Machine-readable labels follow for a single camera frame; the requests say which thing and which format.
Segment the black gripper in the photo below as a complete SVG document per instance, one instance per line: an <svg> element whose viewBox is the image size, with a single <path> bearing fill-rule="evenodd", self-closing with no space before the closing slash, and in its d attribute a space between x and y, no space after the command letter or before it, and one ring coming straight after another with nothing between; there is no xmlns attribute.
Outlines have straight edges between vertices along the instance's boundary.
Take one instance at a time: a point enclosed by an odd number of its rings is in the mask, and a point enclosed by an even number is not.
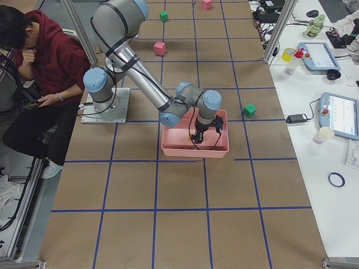
<svg viewBox="0 0 359 269"><path fill-rule="evenodd" d="M195 121L195 134L191 135L191 139L196 141L197 144L201 144L204 139L204 132L206 132L209 128L208 124L202 124L197 119Z"/></svg>

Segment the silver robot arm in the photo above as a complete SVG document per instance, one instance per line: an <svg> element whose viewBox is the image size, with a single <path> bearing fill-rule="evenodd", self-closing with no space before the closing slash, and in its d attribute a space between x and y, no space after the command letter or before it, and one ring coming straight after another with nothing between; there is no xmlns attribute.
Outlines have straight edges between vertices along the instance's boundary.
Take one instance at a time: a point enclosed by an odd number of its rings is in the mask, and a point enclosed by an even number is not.
<svg viewBox="0 0 359 269"><path fill-rule="evenodd" d="M217 115L222 96L215 90L201 90L187 81L181 82L176 96L171 96L158 79L131 49L130 40L149 14L145 1L104 1L90 19L97 45L105 54L106 64L88 70L83 77L85 88L94 103L112 98L112 87L128 76L159 110L160 122L175 127L191 107L199 110L195 120L195 133L191 140L202 143L204 133L214 127L223 129L223 119Z"/></svg>

